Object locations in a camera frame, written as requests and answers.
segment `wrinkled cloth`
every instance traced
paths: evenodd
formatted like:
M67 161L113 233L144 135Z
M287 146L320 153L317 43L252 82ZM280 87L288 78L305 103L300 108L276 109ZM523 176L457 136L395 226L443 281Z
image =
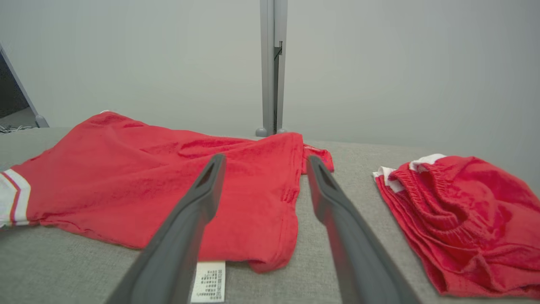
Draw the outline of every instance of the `wrinkled cloth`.
M374 177L439 293L540 298L540 202L525 182L441 154Z
M294 252L302 136L258 141L170 130L105 112L53 148L0 174L0 226L45 225L144 248L216 153L227 157L221 200L199 260L249 261L256 272L285 266Z

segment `gray fabric surface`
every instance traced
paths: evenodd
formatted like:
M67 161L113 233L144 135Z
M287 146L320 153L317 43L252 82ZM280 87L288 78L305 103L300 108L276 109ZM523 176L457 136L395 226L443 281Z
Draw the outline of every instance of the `gray fabric surface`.
M31 129L0 136L0 170L51 148L69 130ZM372 227L424 303L527 303L525 299L440 297L381 199L371 172L435 152L338 142L307 141L333 156L334 177ZM299 232L289 265L267 274L228 263L228 303L341 303L326 231L314 214L307 177L296 203ZM0 303L103 303L138 252L56 228L23 227L0 233Z

